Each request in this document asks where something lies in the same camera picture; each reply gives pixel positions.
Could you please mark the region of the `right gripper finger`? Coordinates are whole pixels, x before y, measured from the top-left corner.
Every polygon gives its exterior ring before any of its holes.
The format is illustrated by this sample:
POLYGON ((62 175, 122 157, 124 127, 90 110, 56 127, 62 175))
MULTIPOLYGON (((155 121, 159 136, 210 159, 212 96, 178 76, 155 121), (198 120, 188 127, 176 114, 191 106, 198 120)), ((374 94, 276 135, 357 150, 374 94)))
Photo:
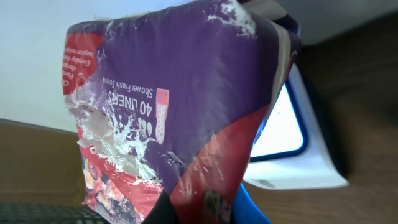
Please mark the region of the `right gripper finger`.
POLYGON ((234 198, 232 218, 234 224, 271 224, 271 221, 254 203, 243 184, 240 184, 234 198))

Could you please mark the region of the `white barcode scanner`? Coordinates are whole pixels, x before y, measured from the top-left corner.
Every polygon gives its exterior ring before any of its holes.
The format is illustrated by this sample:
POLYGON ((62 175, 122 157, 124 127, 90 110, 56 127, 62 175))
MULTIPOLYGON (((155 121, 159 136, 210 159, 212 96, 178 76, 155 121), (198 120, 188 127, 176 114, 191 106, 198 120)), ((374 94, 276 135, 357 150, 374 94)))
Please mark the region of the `white barcode scanner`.
POLYGON ((296 65, 254 143, 243 179, 271 190, 327 189, 349 184, 332 161, 296 65))

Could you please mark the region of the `purple square snack packet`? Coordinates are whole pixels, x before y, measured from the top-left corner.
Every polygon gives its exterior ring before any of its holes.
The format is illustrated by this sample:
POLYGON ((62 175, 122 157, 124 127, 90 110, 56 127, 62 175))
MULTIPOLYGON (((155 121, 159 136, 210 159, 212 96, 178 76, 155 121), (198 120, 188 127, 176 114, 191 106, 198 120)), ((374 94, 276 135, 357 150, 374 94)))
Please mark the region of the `purple square snack packet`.
POLYGON ((110 223, 232 223, 299 47, 299 24, 274 1, 192 1, 70 26, 63 96, 85 205, 110 223))

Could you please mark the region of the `grey plastic mesh basket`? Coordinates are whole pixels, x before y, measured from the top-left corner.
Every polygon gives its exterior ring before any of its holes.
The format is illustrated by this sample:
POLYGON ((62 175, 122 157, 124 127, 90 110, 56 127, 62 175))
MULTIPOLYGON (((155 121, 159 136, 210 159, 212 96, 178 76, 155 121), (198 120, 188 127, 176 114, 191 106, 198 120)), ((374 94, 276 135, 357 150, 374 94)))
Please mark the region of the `grey plastic mesh basket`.
POLYGON ((85 207, 1 202, 1 224, 107 224, 85 207))

